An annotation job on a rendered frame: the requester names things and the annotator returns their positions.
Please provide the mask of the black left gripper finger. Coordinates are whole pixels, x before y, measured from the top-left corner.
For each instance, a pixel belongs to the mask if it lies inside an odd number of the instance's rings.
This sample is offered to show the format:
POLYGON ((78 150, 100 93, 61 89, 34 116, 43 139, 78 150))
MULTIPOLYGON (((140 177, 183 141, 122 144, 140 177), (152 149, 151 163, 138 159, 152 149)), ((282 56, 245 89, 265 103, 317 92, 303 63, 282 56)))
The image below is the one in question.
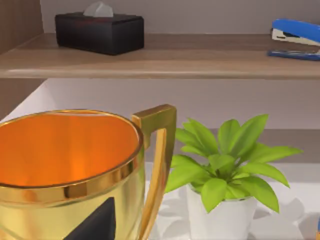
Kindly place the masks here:
POLYGON ((116 208, 109 197, 63 240, 115 240, 116 208))

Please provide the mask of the gold trophy cup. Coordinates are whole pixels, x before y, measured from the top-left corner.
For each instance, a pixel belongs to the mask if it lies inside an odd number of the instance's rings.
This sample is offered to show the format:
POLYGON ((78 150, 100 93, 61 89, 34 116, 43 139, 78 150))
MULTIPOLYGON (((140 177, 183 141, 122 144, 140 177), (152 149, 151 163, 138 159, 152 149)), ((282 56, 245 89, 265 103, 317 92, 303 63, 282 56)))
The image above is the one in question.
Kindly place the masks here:
POLYGON ((0 240, 63 240, 114 197, 114 240, 148 240, 168 181, 177 110, 131 119, 56 109, 0 123, 0 240))

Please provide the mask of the green plant in white pot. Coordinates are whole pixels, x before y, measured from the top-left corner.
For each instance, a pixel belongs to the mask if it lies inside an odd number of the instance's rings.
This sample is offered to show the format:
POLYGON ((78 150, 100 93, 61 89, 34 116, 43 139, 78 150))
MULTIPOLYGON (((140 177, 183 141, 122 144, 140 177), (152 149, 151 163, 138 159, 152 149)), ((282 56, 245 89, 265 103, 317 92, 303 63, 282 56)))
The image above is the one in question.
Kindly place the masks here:
POLYGON ((183 146, 172 157, 165 191, 187 186, 191 240, 247 240, 258 203, 280 211, 267 178, 286 187, 289 182, 272 162, 301 150, 260 143, 268 117, 257 115, 243 124, 229 119, 217 134, 189 118, 176 130, 183 146))

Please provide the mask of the wooden open shelf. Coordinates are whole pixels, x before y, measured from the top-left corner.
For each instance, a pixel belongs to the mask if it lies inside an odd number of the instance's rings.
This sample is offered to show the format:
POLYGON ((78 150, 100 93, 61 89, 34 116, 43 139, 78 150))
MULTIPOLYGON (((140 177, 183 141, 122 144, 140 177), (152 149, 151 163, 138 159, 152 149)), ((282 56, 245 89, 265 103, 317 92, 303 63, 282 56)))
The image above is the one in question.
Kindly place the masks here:
POLYGON ((39 0, 0 0, 0 120, 53 109, 128 116, 159 104, 210 129, 269 114, 262 142, 320 165, 320 62, 267 56, 312 46, 266 35, 149 34, 144 49, 119 56, 59 47, 44 33, 39 0))

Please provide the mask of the black tissue box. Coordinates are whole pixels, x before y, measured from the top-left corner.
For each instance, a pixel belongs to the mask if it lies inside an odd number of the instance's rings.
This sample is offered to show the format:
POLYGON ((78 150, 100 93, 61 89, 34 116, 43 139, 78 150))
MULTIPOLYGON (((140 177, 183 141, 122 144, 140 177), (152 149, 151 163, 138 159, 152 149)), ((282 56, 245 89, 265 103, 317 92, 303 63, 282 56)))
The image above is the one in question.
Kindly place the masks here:
POLYGON ((54 20, 56 41, 61 47, 117 56, 145 46, 141 16, 92 17, 72 12, 57 14, 54 20))

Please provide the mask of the white tissue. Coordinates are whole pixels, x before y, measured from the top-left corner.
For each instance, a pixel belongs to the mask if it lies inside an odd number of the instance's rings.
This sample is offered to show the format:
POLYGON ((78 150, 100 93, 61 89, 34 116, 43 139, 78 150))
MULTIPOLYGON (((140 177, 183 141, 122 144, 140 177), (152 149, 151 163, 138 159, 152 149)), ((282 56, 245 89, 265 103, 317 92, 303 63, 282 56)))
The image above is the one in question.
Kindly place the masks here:
POLYGON ((89 5, 83 15, 94 18, 112 18, 114 16, 113 8, 103 1, 97 1, 89 5))

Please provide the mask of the blue stapler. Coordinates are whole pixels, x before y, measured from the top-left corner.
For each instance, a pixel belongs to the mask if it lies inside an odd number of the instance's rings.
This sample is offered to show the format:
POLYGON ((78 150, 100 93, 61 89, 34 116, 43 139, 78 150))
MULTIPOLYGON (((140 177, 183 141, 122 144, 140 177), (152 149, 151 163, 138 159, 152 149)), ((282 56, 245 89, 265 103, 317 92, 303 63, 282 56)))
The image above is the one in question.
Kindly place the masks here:
MULTIPOLYGON (((271 38, 275 41, 320 47, 320 25, 300 20, 279 18, 272 22, 271 38)), ((319 51, 270 50, 270 57, 320 61, 319 51)))

